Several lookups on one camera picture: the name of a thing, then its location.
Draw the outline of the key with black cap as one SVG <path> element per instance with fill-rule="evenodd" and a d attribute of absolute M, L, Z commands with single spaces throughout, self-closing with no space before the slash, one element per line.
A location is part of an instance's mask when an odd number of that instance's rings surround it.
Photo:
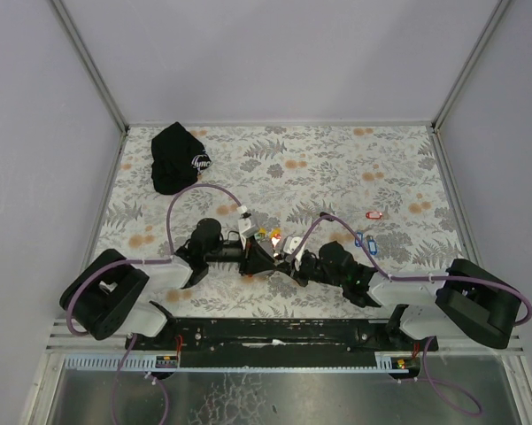
<path fill-rule="evenodd" d="M 334 221 L 335 220 L 334 217 L 331 214 L 327 213 L 327 212 L 321 212 L 319 214 L 319 217 L 321 219 L 323 219 L 323 220 L 326 220 L 326 221 Z"/>

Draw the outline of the red key tag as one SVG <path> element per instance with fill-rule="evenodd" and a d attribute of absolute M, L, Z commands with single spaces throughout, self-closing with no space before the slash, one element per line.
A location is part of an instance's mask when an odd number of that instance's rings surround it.
<path fill-rule="evenodd" d="M 382 212 L 377 212 L 377 211 L 370 211 L 370 212 L 366 213 L 366 217 L 369 220 L 381 220 L 382 217 L 383 217 L 383 213 Z"/>

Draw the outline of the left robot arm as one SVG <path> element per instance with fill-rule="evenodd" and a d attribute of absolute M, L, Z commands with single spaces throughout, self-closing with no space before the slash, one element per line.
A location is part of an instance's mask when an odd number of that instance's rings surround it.
<path fill-rule="evenodd" d="M 101 341 L 117 331 L 156 336 L 171 316 L 151 297 L 163 290 L 184 290 L 200 283 L 211 263 L 236 263 L 242 275 L 266 275 L 275 259 L 253 236 L 223 237 L 220 223 L 200 220 L 187 242 L 169 259 L 128 259 L 114 249 L 103 251 L 59 299 L 70 331 Z"/>

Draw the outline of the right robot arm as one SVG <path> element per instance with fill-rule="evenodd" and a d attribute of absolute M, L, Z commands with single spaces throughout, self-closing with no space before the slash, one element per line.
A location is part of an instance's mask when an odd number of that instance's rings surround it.
<path fill-rule="evenodd" d="M 512 286 L 467 259 L 454 259 L 445 271 L 423 277 L 384 275 L 358 263 L 338 242 L 318 253 L 289 239 L 275 258 L 279 271 L 299 285 L 323 283 L 341 289 L 361 307 L 391 308 L 395 327 L 412 339 L 467 336 L 502 350 L 509 344 L 521 300 Z"/>

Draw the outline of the yellow key tag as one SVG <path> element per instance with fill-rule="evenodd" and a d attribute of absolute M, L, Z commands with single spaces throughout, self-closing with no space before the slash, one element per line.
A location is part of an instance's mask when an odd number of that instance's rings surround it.
<path fill-rule="evenodd" d="M 258 235 L 261 238 L 279 238 L 281 236 L 281 230 L 279 228 L 274 228 L 273 230 L 267 230 L 265 228 L 260 228 L 258 231 Z"/>

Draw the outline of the blue key tag left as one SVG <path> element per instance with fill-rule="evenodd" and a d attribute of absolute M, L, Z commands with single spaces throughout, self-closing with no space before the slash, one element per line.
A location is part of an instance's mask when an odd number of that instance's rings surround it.
<path fill-rule="evenodd" d="M 364 240 L 364 236 L 363 236 L 363 233 L 362 232 L 357 232 L 356 233 L 356 236 L 355 236 L 355 245 L 359 248 L 362 247 L 363 245 L 363 240 Z"/>

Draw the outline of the blue key tag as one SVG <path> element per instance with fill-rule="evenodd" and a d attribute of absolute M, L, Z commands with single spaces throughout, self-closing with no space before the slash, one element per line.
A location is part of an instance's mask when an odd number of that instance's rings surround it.
<path fill-rule="evenodd" d="M 355 245 L 359 248 L 362 247 L 363 245 L 363 240 L 364 240 L 364 236 L 363 236 L 363 233 L 362 232 L 357 232 L 356 233 L 356 236 L 355 236 Z"/>
<path fill-rule="evenodd" d="M 377 244 L 374 239 L 367 240 L 367 248 L 371 255 L 376 255 L 378 252 Z"/>

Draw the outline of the blue key tag right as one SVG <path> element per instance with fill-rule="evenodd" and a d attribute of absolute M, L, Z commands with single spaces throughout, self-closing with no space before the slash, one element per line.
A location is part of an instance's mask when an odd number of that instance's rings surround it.
<path fill-rule="evenodd" d="M 371 255 L 376 255 L 378 252 L 377 244 L 374 239 L 367 240 L 367 248 Z"/>

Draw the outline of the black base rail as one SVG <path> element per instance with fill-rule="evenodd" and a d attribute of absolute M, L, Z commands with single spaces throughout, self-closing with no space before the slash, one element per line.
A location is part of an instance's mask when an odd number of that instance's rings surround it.
<path fill-rule="evenodd" d="M 398 322 L 364 319 L 175 318 L 154 337 L 139 335 L 135 351 L 177 351 L 182 367 L 374 367 L 376 355 L 411 357 L 426 340 Z"/>

